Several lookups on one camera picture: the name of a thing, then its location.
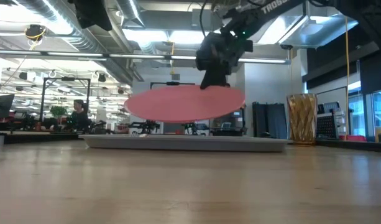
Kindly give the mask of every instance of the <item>wooden table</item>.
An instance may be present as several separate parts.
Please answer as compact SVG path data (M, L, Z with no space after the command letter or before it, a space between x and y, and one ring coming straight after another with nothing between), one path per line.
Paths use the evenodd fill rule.
M13 144L0 151L0 223L381 223L381 154Z

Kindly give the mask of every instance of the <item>pink circular plate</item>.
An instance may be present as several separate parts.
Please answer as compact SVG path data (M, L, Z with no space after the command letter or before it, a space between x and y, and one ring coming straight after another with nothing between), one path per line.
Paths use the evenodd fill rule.
M238 110L244 94L228 87L199 85L167 86L129 98L125 107L131 114L154 121L186 123L211 119Z

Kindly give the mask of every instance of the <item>person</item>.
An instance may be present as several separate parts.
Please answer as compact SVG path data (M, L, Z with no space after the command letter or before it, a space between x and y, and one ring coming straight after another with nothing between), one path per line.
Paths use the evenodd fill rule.
M74 123L74 128L77 131L88 131L88 105L83 100L74 101L74 111L71 114L71 120Z

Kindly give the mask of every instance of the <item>gold trash bin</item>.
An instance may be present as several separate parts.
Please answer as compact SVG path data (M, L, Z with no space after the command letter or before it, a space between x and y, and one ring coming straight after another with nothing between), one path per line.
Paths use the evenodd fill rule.
M317 97L315 94L287 96L290 139L295 144L316 143Z

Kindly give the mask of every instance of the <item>gray tray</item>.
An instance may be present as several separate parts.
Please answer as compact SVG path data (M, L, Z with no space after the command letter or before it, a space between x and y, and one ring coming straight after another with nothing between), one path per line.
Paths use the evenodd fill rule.
M282 152L287 140L227 136L82 135L89 147L105 149L164 149L192 151Z

